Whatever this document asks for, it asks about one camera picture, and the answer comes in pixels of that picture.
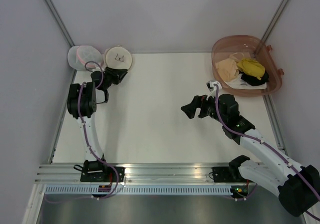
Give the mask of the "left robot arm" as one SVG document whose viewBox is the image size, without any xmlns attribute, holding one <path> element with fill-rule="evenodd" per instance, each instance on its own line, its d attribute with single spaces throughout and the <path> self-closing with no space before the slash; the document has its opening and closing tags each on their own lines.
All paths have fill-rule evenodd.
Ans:
<svg viewBox="0 0 320 224">
<path fill-rule="evenodd" d="M 109 100 L 109 87 L 118 85 L 127 75 L 128 69 L 104 68 L 90 74 L 90 81 L 71 84 L 67 97 L 67 111 L 77 121 L 85 146 L 85 163 L 98 164 L 92 169 L 92 177 L 99 182 L 108 179 L 109 169 L 98 141 L 95 113 L 99 104 Z"/>
</svg>

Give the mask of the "beige round mesh laundry bag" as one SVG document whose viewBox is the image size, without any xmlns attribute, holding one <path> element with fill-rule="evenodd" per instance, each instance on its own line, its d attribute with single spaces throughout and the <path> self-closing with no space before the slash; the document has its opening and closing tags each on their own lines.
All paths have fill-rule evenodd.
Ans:
<svg viewBox="0 0 320 224">
<path fill-rule="evenodd" d="M 133 56 L 123 46 L 115 46 L 107 49 L 103 55 L 104 64 L 112 69 L 129 70 L 133 65 Z"/>
</svg>

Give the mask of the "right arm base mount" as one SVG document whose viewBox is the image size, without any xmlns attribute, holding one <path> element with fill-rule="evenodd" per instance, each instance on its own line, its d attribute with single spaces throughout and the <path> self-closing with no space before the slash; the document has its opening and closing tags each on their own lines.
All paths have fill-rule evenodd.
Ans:
<svg viewBox="0 0 320 224">
<path fill-rule="evenodd" d="M 247 160 L 250 160 L 250 158 L 240 155 L 230 161 L 228 166 L 214 166 L 211 168 L 209 177 L 214 183 L 247 183 L 247 180 L 239 172 L 240 165 Z"/>
</svg>

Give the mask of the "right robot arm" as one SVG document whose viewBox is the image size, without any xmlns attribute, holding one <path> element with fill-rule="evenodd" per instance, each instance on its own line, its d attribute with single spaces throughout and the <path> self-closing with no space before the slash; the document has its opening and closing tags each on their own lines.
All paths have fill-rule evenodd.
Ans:
<svg viewBox="0 0 320 224">
<path fill-rule="evenodd" d="M 241 155 L 229 162 L 228 175 L 233 181 L 247 179 L 275 195 L 284 209 L 293 216 L 309 214 L 319 202 L 319 171 L 303 166 L 268 144 L 256 127 L 239 113 L 239 105 L 230 94 L 194 96 L 181 107 L 189 119 L 210 117 L 222 125 L 225 135 L 256 156 L 264 167 Z"/>
</svg>

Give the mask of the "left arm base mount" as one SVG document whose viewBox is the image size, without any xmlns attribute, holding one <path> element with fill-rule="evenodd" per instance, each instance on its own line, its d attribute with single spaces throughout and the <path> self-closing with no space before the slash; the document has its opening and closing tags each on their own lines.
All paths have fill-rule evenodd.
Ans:
<svg viewBox="0 0 320 224">
<path fill-rule="evenodd" d="M 81 172 L 81 182 L 116 182 L 116 172 L 99 161 L 85 161 L 83 166 L 74 165 L 73 168 Z"/>
</svg>

